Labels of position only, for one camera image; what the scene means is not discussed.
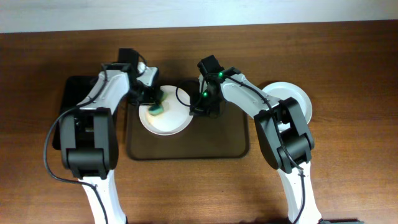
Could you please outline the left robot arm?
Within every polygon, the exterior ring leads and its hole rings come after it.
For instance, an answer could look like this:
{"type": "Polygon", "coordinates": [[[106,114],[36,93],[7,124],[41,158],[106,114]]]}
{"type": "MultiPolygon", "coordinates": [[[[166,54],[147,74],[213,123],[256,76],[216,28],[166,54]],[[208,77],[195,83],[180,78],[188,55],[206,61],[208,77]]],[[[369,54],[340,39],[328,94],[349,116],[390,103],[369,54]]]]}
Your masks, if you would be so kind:
{"type": "Polygon", "coordinates": [[[157,67],[142,62],[107,64],[76,109],[60,118],[62,162],[83,187],[95,223],[127,223],[114,180],[119,146],[113,115],[134,88],[154,90],[158,76],[157,67]]]}

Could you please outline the green yellow sponge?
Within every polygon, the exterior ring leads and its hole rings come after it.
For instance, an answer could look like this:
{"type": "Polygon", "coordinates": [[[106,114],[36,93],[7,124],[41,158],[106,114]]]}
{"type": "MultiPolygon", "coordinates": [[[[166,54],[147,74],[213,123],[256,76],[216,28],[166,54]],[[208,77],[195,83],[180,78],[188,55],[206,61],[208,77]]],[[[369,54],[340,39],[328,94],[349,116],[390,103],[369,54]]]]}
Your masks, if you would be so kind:
{"type": "Polygon", "coordinates": [[[164,107],[162,106],[162,102],[166,99],[167,94],[160,90],[158,96],[157,96],[157,100],[155,101],[154,105],[151,105],[148,108],[148,113],[152,116],[157,116],[160,115],[161,113],[164,112],[164,107]]]}

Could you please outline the white plate top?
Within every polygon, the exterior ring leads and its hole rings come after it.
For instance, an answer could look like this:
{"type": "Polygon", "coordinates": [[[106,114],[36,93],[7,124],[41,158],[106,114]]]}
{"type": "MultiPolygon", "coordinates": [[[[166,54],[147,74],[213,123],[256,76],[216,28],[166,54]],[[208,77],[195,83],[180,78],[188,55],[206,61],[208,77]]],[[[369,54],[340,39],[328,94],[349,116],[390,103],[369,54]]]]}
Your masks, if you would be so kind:
{"type": "Polygon", "coordinates": [[[192,121],[190,108],[178,101],[175,91],[176,86],[164,85],[160,89],[165,93],[166,98],[162,102],[163,112],[157,115],[149,113],[149,106],[139,107],[139,119],[143,126],[151,133],[170,136],[184,130],[192,121]]]}

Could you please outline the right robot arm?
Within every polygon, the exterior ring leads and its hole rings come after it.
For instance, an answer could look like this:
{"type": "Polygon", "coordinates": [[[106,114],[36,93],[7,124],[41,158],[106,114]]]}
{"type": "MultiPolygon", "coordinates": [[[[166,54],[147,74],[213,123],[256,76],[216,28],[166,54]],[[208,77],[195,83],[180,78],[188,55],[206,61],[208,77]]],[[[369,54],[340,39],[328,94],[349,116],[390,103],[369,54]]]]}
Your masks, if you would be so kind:
{"type": "Polygon", "coordinates": [[[202,71],[198,80],[200,95],[192,109],[223,99],[254,120],[261,153],[281,179],[289,221],[322,223],[310,178],[315,143],[298,101],[268,95],[234,67],[213,73],[202,71]]]}

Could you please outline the white plate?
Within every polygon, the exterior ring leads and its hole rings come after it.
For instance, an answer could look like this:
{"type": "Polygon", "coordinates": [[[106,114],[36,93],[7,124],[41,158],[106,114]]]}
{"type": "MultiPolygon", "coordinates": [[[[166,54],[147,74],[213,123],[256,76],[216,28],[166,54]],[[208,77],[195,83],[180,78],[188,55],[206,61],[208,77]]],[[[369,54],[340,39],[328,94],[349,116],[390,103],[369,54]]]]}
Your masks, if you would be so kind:
{"type": "Polygon", "coordinates": [[[163,112],[157,115],[149,113],[149,106],[139,107],[139,119],[143,126],[151,133],[170,136],[184,130],[192,121],[190,108],[178,101],[175,91],[176,86],[164,85],[160,89],[165,93],[166,98],[162,102],[163,112]]]}
{"type": "Polygon", "coordinates": [[[289,82],[274,82],[265,86],[262,90],[282,100],[286,100],[289,97],[294,98],[298,101],[306,122],[310,122],[313,113],[312,102],[309,96],[299,86],[289,82]]]}

